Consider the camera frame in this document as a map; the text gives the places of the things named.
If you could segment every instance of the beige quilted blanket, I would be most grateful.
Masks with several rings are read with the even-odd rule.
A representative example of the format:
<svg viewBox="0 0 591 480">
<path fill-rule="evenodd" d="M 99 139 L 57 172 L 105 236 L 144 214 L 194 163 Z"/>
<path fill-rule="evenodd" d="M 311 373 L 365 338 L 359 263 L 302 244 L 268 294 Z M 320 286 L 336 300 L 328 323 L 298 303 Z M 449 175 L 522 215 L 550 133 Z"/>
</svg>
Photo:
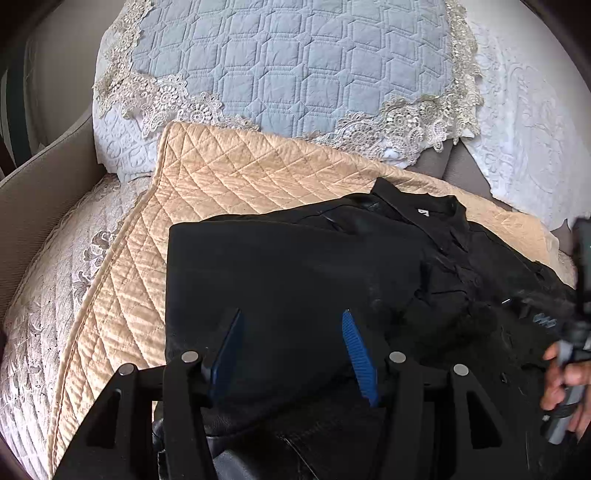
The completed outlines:
<svg viewBox="0 0 591 480">
<path fill-rule="evenodd" d="M 172 224 L 222 213 L 267 213 L 368 192 L 377 177 L 405 192 L 456 195 L 469 220 L 485 225 L 526 257 L 559 268 L 556 241 L 538 220 L 506 212 L 444 181 L 303 140 L 172 123 L 160 140 L 152 186 L 108 251 L 70 332 L 48 438 L 50 472 L 118 366 L 164 363 L 164 287 Z"/>
</svg>

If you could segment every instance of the lace trim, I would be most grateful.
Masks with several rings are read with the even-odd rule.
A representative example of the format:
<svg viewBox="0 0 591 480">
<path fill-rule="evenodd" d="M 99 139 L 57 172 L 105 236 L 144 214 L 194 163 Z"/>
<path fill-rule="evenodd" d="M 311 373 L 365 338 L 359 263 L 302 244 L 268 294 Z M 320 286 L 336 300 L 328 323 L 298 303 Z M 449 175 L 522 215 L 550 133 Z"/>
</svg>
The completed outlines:
<svg viewBox="0 0 591 480">
<path fill-rule="evenodd" d="M 440 96 L 423 96 L 414 103 L 402 97 L 386 100 L 379 115 L 350 113 L 327 134 L 312 134 L 309 140 L 371 160 L 403 160 L 416 163 L 426 148 L 443 151 L 443 142 L 454 145 L 465 130 L 480 134 L 476 105 L 482 103 L 475 76 L 478 44 L 466 23 L 466 9 L 457 0 L 446 0 L 452 35 L 452 82 Z"/>
<path fill-rule="evenodd" d="M 407 164 L 414 164 L 426 148 L 443 151 L 448 138 L 457 144 L 465 131 L 478 135 L 476 106 L 482 104 L 475 80 L 480 75 L 475 62 L 478 45 L 466 23 L 464 7 L 457 0 L 445 3 L 453 67 L 452 82 L 442 95 L 423 96 L 414 103 L 393 97 L 382 104 L 377 116 L 349 113 L 338 120 L 333 132 L 314 132 L 306 139 L 371 160 L 406 159 Z M 140 111 L 144 138 L 172 119 L 259 130 L 249 119 L 224 115 L 217 94 L 189 94 L 180 74 L 156 79 L 132 70 L 131 55 L 141 34 L 140 23 L 151 10 L 151 0 L 126 0 L 110 28 L 114 40 L 105 53 L 108 66 L 94 85 L 99 116 L 116 103 L 124 118 Z"/>
<path fill-rule="evenodd" d="M 216 93 L 191 95 L 180 74 L 157 79 L 132 70 L 131 54 L 139 42 L 140 23 L 152 8 L 151 0 L 126 0 L 109 29 L 114 40 L 105 52 L 108 65 L 93 87 L 99 116 L 104 116 L 116 103 L 121 106 L 124 118 L 130 118 L 133 111 L 140 111 L 144 138 L 172 119 L 259 130 L 249 119 L 224 115 Z"/>
</svg>

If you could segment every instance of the metal screw head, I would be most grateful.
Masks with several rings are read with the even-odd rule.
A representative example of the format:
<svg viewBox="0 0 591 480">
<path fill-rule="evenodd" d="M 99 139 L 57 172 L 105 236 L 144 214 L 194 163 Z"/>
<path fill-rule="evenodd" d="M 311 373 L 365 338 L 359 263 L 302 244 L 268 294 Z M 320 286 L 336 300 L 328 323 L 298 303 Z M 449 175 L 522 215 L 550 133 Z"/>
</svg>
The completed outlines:
<svg viewBox="0 0 591 480">
<path fill-rule="evenodd" d="M 134 371 L 135 365 L 134 364 L 123 364 L 117 370 L 119 375 L 129 375 Z"/>
<path fill-rule="evenodd" d="M 460 375 L 460 377 L 465 377 L 470 372 L 468 367 L 463 364 L 454 365 L 453 371 L 456 373 L 456 375 Z"/>
<path fill-rule="evenodd" d="M 390 360 L 395 364 L 403 364 L 406 361 L 406 355 L 402 352 L 392 352 L 390 354 Z"/>
<path fill-rule="evenodd" d="M 188 352 L 185 352 L 181 355 L 181 360 L 186 364 L 192 364 L 193 362 L 196 362 L 198 359 L 199 354 L 197 352 L 193 352 L 192 350 L 189 350 Z"/>
</svg>

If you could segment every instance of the gray sofa armrest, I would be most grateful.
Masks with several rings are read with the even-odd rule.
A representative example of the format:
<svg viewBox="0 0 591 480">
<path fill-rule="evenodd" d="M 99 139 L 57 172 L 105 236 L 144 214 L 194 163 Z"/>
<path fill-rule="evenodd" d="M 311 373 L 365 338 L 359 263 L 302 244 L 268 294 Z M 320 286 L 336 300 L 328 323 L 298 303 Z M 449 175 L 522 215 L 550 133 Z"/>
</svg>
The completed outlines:
<svg viewBox="0 0 591 480">
<path fill-rule="evenodd" d="M 0 321 L 31 259 L 60 218 L 105 174 L 89 108 L 55 142 L 0 182 Z"/>
</svg>

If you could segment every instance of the black fabric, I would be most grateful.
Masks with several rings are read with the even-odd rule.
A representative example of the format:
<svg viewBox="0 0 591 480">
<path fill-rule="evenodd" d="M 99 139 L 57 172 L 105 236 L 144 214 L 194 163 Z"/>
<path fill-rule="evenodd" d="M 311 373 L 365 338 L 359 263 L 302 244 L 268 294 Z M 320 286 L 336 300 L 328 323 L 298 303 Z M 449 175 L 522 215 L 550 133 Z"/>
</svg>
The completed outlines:
<svg viewBox="0 0 591 480">
<path fill-rule="evenodd" d="M 365 312 L 393 350 L 424 365 L 468 365 L 533 478 L 558 464 L 542 458 L 564 456 L 539 435 L 541 355 L 555 333 L 499 305 L 522 289 L 565 300 L 573 292 L 468 222 L 455 197 L 405 194 L 378 179 L 370 194 L 174 225 L 167 271 L 168 360 L 203 349 L 223 309 L 246 317 L 228 396 L 203 410 L 214 455 L 251 462 L 244 478 L 260 467 L 258 441 L 244 440 L 251 435 L 297 454 L 273 456 L 292 473 L 283 478 L 300 478 L 302 465 L 320 480 L 368 471 L 383 412 L 359 395 L 342 341 L 345 309 Z"/>
<path fill-rule="evenodd" d="M 4 116 L 4 109 L 7 119 L 7 129 L 2 131 L 2 136 L 10 140 L 12 158 L 16 167 L 20 167 L 31 158 L 31 147 L 27 131 L 26 109 L 25 109 L 25 59 L 27 58 L 27 47 L 25 43 L 18 49 L 16 58 L 7 71 L 6 104 L 0 103 L 0 114 Z"/>
</svg>

